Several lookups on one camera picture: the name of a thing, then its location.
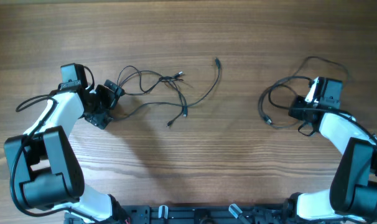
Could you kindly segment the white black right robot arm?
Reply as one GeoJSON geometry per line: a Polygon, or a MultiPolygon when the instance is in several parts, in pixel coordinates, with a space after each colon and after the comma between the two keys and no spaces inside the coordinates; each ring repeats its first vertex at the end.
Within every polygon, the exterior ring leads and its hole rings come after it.
{"type": "Polygon", "coordinates": [[[294,216],[308,221],[377,221],[377,138],[340,110],[343,83],[317,77],[289,115],[311,125],[342,154],[331,186],[294,197],[294,216]]]}

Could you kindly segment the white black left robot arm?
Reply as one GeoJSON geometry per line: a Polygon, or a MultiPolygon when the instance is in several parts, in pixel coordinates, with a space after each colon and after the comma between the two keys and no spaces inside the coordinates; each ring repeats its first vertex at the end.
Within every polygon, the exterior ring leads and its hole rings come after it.
{"type": "Polygon", "coordinates": [[[83,223],[130,223],[131,219],[110,194],[85,183],[68,137],[83,118],[104,129],[111,121],[124,90],[110,80],[88,82],[90,69],[71,63],[60,68],[62,82],[47,95],[23,101],[20,112],[36,103],[47,106],[23,134],[8,138],[4,152],[10,172],[9,190],[16,208],[30,217],[65,212],[83,223]]]}

